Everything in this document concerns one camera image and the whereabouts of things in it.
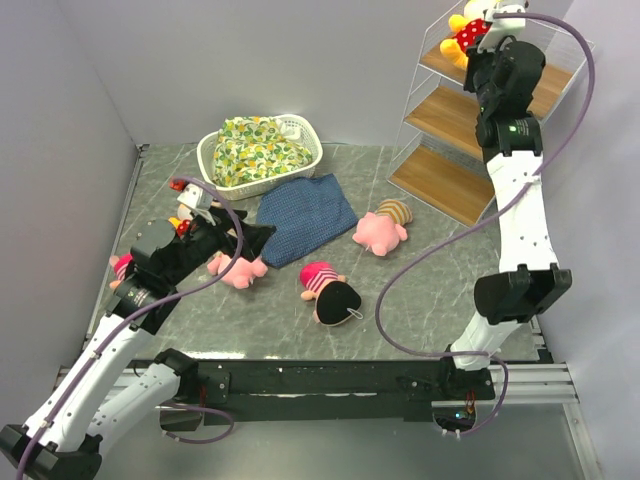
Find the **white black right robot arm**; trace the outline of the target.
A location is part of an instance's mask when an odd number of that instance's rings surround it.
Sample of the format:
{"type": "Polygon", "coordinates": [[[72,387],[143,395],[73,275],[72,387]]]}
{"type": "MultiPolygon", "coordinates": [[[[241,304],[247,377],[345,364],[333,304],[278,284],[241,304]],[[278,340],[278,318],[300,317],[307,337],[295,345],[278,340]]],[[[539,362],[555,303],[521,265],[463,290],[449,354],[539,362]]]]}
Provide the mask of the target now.
{"type": "MultiPolygon", "coordinates": [[[[449,347],[453,364],[437,378],[439,390],[457,399],[473,385],[471,372],[486,368],[506,338],[545,311],[571,286],[548,236],[540,170],[540,125],[529,111],[546,59],[531,43],[507,37],[492,51],[468,46],[462,56],[466,91],[476,95],[480,112],[476,137],[498,206],[501,254],[497,273],[474,287],[475,313],[449,347]]],[[[407,240],[408,207],[385,200],[359,220],[339,209],[342,194],[319,191],[312,180],[293,180],[263,196],[257,220],[276,232],[262,253],[265,263],[282,267],[354,228],[352,239],[384,257],[407,240]]]]}

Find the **pink pig plush striped shirt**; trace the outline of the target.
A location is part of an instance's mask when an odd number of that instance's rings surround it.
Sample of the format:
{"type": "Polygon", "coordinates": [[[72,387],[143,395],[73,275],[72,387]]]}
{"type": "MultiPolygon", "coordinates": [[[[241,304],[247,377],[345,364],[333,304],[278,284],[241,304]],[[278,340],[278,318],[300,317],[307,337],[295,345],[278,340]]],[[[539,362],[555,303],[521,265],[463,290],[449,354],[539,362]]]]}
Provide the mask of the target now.
{"type": "Polygon", "coordinates": [[[383,200],[374,212],[367,212],[356,225],[352,240],[379,257],[385,257],[408,239],[411,209],[396,199],[383,200]]]}

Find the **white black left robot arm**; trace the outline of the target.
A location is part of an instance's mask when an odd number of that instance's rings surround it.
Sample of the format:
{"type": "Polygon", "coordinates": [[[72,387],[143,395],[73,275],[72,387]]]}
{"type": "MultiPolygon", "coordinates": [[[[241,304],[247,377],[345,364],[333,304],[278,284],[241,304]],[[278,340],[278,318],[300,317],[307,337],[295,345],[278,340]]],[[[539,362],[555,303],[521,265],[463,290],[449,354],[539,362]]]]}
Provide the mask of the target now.
{"type": "Polygon", "coordinates": [[[246,224],[246,216],[210,207],[183,228],[153,220],[139,231],[85,350],[34,414],[1,431],[1,451],[17,478],[92,479],[107,450],[149,410],[202,395],[197,361],[168,349],[132,385],[107,396],[182,299],[179,283],[217,253],[239,260],[261,250],[273,230],[246,224]]]}

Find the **yellow bear plush polka dot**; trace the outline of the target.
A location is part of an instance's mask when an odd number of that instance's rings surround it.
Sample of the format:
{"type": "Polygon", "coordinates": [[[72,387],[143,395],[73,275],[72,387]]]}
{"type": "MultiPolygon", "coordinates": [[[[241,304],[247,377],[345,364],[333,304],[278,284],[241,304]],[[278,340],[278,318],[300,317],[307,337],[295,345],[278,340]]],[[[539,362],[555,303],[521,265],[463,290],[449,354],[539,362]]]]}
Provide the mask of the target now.
{"type": "Polygon", "coordinates": [[[444,39],[439,46],[440,53],[452,65],[465,70],[468,65],[467,49],[475,44],[476,39],[489,30],[485,22],[486,11],[493,8],[497,1],[468,1],[462,14],[449,17],[448,25],[452,36],[444,39]]]}

